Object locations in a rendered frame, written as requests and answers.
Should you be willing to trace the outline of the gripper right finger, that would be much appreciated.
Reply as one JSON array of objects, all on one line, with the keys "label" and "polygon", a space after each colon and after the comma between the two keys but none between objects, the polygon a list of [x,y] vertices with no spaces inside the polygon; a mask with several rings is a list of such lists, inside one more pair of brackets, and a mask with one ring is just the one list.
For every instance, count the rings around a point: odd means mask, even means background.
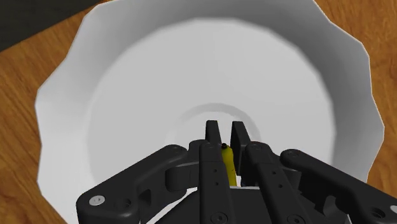
[{"label": "gripper right finger", "polygon": [[237,173],[258,185],[272,224],[397,224],[397,199],[296,149],[273,153],[233,122]]}]

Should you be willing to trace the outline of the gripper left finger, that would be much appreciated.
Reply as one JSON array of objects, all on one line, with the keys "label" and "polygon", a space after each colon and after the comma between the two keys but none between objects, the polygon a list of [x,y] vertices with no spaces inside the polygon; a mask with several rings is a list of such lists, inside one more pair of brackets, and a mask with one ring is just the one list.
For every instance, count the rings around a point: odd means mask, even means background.
[{"label": "gripper left finger", "polygon": [[234,221],[230,187],[221,156],[218,123],[208,120],[205,138],[189,148],[167,145],[83,193],[76,201],[79,224],[148,224],[169,204],[197,188],[197,209],[182,224]]}]

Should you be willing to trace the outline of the yellow banana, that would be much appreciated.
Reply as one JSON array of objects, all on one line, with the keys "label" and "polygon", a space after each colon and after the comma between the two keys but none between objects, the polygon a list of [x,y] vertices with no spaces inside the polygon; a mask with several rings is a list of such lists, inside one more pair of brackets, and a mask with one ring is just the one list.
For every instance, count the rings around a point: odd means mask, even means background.
[{"label": "yellow banana", "polygon": [[221,155],[226,167],[229,185],[237,186],[236,171],[233,161],[233,150],[226,143],[221,144]]}]

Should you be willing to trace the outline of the white scalloped bowl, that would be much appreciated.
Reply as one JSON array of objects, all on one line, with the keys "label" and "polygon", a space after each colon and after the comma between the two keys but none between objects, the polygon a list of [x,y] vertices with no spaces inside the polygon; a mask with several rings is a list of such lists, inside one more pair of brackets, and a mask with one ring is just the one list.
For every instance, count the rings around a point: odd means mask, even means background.
[{"label": "white scalloped bowl", "polygon": [[234,120],[366,181],[384,139],[361,42],[315,0],[113,0],[38,90],[38,186],[67,224],[91,187]]}]

